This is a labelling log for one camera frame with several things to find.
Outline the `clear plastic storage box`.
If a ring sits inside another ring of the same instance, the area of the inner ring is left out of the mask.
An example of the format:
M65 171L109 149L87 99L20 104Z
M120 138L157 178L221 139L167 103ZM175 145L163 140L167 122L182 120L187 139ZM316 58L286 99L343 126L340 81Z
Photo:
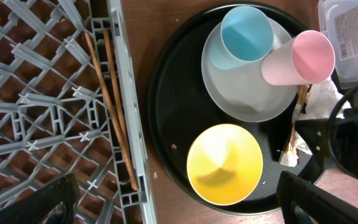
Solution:
M335 51L339 82L358 82L358 0L319 0L318 16Z

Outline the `yellow plastic bowl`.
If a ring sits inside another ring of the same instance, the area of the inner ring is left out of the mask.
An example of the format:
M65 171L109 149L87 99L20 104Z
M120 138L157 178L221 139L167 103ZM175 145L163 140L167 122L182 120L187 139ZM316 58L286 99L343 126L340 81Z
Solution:
M264 162L253 135L235 124L203 131L191 144L186 172L193 190L213 205L234 205L258 185Z

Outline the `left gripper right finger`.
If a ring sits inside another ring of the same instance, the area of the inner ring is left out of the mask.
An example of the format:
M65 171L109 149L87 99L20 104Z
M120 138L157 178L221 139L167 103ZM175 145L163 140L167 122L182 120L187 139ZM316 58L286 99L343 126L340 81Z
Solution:
M277 186L285 223L357 223L358 208L283 171Z

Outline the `blue plastic cup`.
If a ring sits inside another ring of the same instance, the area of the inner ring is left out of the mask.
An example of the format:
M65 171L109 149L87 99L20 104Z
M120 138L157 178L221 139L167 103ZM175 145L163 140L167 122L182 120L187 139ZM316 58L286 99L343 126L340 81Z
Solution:
M262 60L273 47L274 32L261 10L239 6L224 16L208 42L212 64L230 70Z

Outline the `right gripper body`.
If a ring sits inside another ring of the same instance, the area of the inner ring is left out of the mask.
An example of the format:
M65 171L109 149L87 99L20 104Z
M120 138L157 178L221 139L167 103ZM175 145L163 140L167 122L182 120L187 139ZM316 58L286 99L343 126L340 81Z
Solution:
M358 180L358 84L345 91L329 118L297 121L295 130L322 170L336 166Z

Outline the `white napkin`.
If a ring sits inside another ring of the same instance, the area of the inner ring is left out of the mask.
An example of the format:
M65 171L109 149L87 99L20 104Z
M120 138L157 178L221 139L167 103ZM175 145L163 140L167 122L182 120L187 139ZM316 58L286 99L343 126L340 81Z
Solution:
M299 120L329 118L338 101L343 97L339 93L332 78L312 85L308 93L305 114Z

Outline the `round black tray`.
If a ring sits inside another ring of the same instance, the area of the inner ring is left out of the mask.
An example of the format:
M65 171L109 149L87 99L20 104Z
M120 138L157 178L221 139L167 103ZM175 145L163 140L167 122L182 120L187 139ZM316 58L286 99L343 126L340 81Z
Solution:
M278 163L279 150L290 132L296 98L276 118L261 123L239 121L224 113L208 95L201 77L201 52L208 34L234 3L225 3L197 13L165 44L154 67L148 95L148 120L154 149L165 170L190 197L199 200L188 180L186 160L191 143L205 129L230 123L248 130L263 155L261 180L243 201L220 206L220 212L260 215L279 209L276 189L286 170Z

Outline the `pink plastic cup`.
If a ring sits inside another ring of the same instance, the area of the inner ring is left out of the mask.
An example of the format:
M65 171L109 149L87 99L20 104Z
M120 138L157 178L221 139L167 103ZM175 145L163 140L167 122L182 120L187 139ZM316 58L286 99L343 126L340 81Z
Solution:
M306 30L267 55L262 76L271 85L319 84L331 76L336 64L329 39Z

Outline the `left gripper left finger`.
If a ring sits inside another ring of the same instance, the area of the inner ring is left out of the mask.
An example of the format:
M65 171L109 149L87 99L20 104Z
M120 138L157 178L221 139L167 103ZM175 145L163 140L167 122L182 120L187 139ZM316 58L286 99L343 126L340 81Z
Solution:
M0 211L0 223L73 223L80 199L78 181L67 174Z

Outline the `grey dishwasher rack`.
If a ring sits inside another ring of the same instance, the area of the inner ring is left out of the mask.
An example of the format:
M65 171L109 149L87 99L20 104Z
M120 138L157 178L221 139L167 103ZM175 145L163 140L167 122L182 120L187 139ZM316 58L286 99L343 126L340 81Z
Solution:
M103 29L138 190L85 38L117 114ZM75 222L157 221L122 3L0 1L0 211L67 174L80 190Z

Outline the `grey round plate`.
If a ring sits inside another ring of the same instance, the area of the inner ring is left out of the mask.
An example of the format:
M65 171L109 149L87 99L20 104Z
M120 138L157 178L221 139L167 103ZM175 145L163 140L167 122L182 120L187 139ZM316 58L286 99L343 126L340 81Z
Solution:
M277 22L268 19L274 32L273 47L269 52L272 53L291 37ZM284 112L293 101L297 87L266 82L261 72L264 58L230 70L216 67L208 57L211 33L203 48L201 71L204 85L218 107L233 118L247 122L267 121Z

